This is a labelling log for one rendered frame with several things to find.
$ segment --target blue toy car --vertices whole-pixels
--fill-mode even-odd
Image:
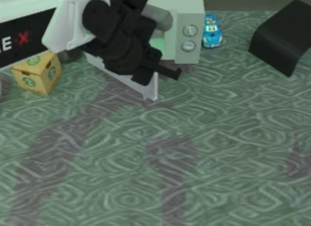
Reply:
[[[220,30],[218,20],[214,14],[205,14],[202,45],[205,48],[216,48],[223,41],[223,33]]]

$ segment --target patterned tablecloth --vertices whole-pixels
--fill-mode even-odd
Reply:
[[[6,70],[0,225],[310,226],[310,55],[287,78],[247,52],[272,13],[217,15],[222,47],[155,103],[84,58],[50,97]]]

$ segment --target cardboard box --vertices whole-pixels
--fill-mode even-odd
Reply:
[[[21,89],[41,95],[49,95],[62,74],[56,54],[45,52],[19,63],[12,73]]]

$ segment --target red x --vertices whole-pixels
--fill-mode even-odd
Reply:
[[[24,34],[18,33],[20,40],[18,41],[17,39],[15,39],[15,42],[18,43],[19,46],[21,46],[24,43],[28,43],[29,42],[28,35],[29,35],[28,31],[25,31]]]

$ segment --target circular logo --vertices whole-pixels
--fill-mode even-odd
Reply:
[[[40,56],[32,57],[27,60],[29,66],[37,65],[40,62]]]
[[[25,77],[23,78],[23,82],[28,86],[28,87],[35,87],[35,81],[32,80],[31,78]]]
[[[55,78],[55,75],[56,75],[56,68],[55,67],[50,68],[48,74],[49,80],[52,81]]]

